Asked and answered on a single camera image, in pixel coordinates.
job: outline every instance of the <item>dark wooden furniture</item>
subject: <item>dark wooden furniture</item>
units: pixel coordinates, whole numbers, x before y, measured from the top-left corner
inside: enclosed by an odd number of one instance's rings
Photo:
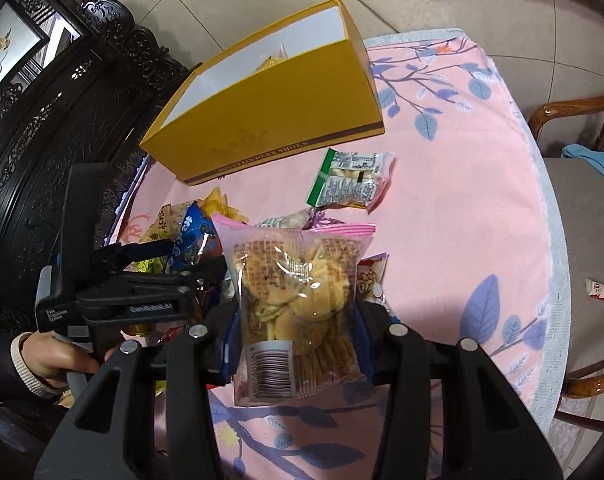
[[[2,328],[33,325],[38,275],[54,251],[71,165],[111,163],[99,246],[146,155],[141,137],[188,74],[116,0],[58,3],[86,33],[25,91],[10,84],[0,95]]]

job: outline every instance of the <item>barcode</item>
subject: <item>barcode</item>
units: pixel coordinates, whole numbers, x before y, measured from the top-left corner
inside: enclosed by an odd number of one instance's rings
[[[295,379],[291,341],[264,341],[249,345],[247,358],[251,402],[293,396]]]

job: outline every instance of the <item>human hand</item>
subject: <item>human hand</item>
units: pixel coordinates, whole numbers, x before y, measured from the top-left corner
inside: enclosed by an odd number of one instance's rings
[[[52,388],[66,386],[65,370],[94,374],[100,368],[89,354],[76,345],[58,341],[53,332],[34,332],[22,343],[20,352],[33,375]]]

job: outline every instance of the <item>table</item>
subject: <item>table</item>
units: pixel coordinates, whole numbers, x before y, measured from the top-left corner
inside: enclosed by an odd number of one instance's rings
[[[565,372],[570,288],[562,223],[539,150],[492,60],[463,31],[387,36],[367,47],[386,133],[338,149],[394,151],[399,162],[370,215],[349,208],[327,214],[377,224],[368,253],[390,253],[384,290],[397,316],[431,340],[477,339],[547,431]],[[195,187],[153,164],[119,239],[139,238],[164,203],[204,198],[215,186],[251,222],[297,211],[323,154]],[[370,477],[384,388],[348,383],[287,408],[234,407],[230,386],[210,398],[221,456],[240,477]],[[441,466],[441,418],[434,383],[433,475]]]

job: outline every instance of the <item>tiled floor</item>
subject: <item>tiled floor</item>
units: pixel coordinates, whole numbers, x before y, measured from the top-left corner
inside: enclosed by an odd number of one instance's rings
[[[121,0],[188,66],[322,0]],[[344,0],[365,38],[463,28],[492,56],[525,116],[604,93],[604,20],[587,0]],[[542,152],[593,137],[603,116],[550,122]]]

